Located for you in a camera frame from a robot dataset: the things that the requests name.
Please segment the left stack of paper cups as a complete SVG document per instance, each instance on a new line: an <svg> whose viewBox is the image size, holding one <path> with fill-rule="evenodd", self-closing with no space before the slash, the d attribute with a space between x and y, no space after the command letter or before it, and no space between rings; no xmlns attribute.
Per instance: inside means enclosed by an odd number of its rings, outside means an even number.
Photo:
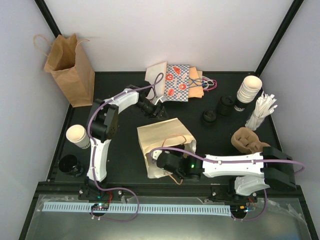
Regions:
<svg viewBox="0 0 320 240"><path fill-rule="evenodd" d="M69 142L75 144L81 149L87 149L91 146L91 141L87 131L80 124L70 126L66 131L66 138Z"/></svg>

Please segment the cream paper bag with handles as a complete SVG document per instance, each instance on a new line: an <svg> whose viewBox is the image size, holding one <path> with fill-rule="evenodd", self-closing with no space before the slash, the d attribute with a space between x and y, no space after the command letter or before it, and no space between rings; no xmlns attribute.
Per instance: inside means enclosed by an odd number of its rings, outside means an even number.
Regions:
<svg viewBox="0 0 320 240"><path fill-rule="evenodd" d="M156 160L162 152L182 154L181 162L187 155L179 151L166 149L157 150L156 148L172 147L195 153L197 142L189 130L180 120L178 120L178 118L173 118L138 127L137 133L139 145L144 157L147 177L149 179L159 179L169 176L177 185L181 185L183 180L177 181L176 178L182 179L182 177L157 167Z"/></svg>

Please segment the brown flat paper bag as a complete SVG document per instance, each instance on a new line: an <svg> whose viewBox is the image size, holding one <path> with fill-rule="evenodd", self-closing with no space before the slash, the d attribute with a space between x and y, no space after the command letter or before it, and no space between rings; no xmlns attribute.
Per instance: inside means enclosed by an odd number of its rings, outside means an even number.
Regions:
<svg viewBox="0 0 320 240"><path fill-rule="evenodd" d="M188 98L202 98L204 90L196 67L189 68Z"/></svg>

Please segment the glass of wrapped stirrers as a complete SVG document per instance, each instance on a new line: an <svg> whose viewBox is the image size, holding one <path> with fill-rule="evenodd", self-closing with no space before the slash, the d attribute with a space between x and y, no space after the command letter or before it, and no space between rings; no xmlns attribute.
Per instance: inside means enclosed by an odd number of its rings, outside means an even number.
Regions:
<svg viewBox="0 0 320 240"><path fill-rule="evenodd" d="M246 121L245 127L256 131L264 122L265 118L275 111L277 105L274 105L274 103L276 101L274 94L268 95L262 92L261 96L256 100L255 108Z"/></svg>

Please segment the white flat paper bag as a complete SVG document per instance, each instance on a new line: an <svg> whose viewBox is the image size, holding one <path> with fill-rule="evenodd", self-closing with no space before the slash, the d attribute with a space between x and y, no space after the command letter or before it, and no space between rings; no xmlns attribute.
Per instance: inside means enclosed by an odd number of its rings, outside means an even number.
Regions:
<svg viewBox="0 0 320 240"><path fill-rule="evenodd" d="M155 92L152 89L150 89L150 92L147 96L147 99L153 100L154 98L160 97L164 94L166 70L167 70L167 62L166 61L158 63L158 64L154 64L152 66L149 66L146 69L144 80L149 82L151 85L156 82L156 78L157 78L158 74L160 74L160 73L163 74L163 79L161 80L161 82L158 83L154 87Z"/></svg>

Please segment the black right frame post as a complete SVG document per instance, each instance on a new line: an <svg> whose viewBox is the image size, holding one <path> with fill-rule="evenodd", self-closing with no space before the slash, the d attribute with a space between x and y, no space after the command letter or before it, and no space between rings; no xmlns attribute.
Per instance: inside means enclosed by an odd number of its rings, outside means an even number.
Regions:
<svg viewBox="0 0 320 240"><path fill-rule="evenodd" d="M268 62L270 61L271 57L273 56L275 50L277 49L279 43L281 42L283 36L285 35L286 31L288 30L289 26L291 25L293 19L295 18L296 14L298 13L300 7L302 6L304 0L293 0L287 13L285 14L280 26L278 27L272 41L270 42L265 54L263 55L257 69L255 70L254 74L257 77L260 77L263 73L265 67L267 66Z"/></svg>

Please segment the tall black lid stack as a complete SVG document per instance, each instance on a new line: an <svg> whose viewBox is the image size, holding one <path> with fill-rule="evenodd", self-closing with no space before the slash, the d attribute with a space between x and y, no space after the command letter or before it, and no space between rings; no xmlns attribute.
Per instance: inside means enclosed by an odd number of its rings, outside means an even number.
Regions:
<svg viewBox="0 0 320 240"><path fill-rule="evenodd" d="M217 104L216 111L221 116L228 116L231 114L235 105L234 99L229 95L223 95L220 97Z"/></svg>

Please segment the small circuit board with LEDs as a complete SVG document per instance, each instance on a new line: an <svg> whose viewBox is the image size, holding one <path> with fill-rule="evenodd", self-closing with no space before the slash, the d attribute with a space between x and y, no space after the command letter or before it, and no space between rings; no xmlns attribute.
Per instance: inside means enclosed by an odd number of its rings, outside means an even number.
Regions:
<svg viewBox="0 0 320 240"><path fill-rule="evenodd" d="M107 211L109 209L109 203L95 203L90 209L91 211Z"/></svg>

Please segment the standing brown paper bag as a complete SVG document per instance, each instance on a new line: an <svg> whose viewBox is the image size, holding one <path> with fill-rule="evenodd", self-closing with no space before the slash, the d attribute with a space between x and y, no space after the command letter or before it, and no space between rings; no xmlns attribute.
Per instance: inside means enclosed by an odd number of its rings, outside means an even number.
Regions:
<svg viewBox="0 0 320 240"><path fill-rule="evenodd" d="M72 107L93 104L95 71L82 46L88 39L79 40L74 33L53 41L42 34L33 37L33 45L46 56L44 71L51 74Z"/></svg>

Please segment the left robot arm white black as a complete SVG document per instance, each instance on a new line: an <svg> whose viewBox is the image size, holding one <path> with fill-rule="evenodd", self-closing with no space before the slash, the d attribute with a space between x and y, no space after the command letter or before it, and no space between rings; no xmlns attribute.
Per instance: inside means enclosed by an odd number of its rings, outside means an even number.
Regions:
<svg viewBox="0 0 320 240"><path fill-rule="evenodd" d="M80 187L82 200L102 200L108 192L104 180L107 177L108 150L112 138L118 130L119 114L130 106L137 106L146 117L163 119L164 106L147 99L149 92L156 92L154 84L143 87L129 85L117 95L94 100L87 121L87 134L90 140L90 164L84 183Z"/></svg>

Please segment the stack of white paper cups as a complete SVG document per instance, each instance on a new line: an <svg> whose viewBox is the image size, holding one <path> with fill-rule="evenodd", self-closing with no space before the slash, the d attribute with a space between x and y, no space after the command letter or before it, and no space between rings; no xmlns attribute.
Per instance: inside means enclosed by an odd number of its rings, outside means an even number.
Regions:
<svg viewBox="0 0 320 240"><path fill-rule="evenodd" d="M262 86L263 83L257 76L246 76L236 93L234 109L238 112L244 111L246 106L255 99Z"/></svg>

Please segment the blue checkered paper bag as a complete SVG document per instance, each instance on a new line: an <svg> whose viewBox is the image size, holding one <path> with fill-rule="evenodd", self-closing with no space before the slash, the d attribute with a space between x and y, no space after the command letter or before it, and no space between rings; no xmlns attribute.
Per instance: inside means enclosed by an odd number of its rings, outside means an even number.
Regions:
<svg viewBox="0 0 320 240"><path fill-rule="evenodd" d="M188 102L189 76L188 64L167 65L163 92L165 102Z"/></svg>

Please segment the black left frame post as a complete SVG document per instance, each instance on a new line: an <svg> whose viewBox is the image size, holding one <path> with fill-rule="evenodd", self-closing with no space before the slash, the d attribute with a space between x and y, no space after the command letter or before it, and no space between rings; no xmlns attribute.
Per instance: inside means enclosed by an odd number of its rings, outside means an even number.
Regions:
<svg viewBox="0 0 320 240"><path fill-rule="evenodd" d="M38 9L40 10L42 16L44 17L47 25L49 26L51 32L54 35L54 37L57 38L62 33L61 33L53 15L51 14L51 11L49 10L45 0L34 0L34 2L37 5Z"/></svg>

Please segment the black frame post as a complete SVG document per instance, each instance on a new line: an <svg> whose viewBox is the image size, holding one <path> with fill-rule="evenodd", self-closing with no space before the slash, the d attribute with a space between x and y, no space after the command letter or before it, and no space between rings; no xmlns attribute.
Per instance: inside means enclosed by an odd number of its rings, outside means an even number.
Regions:
<svg viewBox="0 0 320 240"><path fill-rule="evenodd" d="M298 13L300 7L302 6L304 0L293 0L287 13L285 14L280 26L278 27L272 41L270 42L265 54L263 55L257 69L255 70L254 74L257 77L260 77L263 73L265 67L267 66L268 62L270 61L271 57L273 56L275 50L277 49L279 43L281 42L283 36L285 35L286 31L288 30L289 26L291 25L293 19L295 18L296 14Z"/></svg>
<svg viewBox="0 0 320 240"><path fill-rule="evenodd" d="M47 25L49 26L51 32L54 35L54 37L57 38L62 33L61 33L53 15L51 14L51 11L49 10L45 0L34 0L34 2L37 5L38 9L40 10L42 16L44 17Z"/></svg>

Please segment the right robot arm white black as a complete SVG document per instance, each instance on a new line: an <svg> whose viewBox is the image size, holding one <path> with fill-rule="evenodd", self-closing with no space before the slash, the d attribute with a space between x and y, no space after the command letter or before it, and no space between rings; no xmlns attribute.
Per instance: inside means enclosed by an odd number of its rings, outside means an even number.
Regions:
<svg viewBox="0 0 320 240"><path fill-rule="evenodd" d="M261 152L233 156L199 156L184 147L158 147L149 156L158 168L181 180L232 176L234 180L227 189L227 195L234 202L269 188L281 192L297 188L295 161L269 146L263 147Z"/></svg>

